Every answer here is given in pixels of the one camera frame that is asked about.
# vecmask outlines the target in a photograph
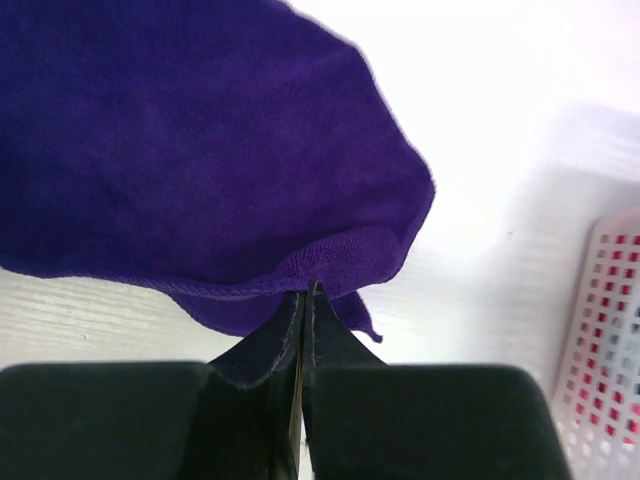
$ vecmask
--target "microfiber towel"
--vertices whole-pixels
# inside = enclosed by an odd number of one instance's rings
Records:
[[[434,188],[356,48],[274,0],[3,0],[0,45],[0,266],[236,335],[318,280],[378,338]]]

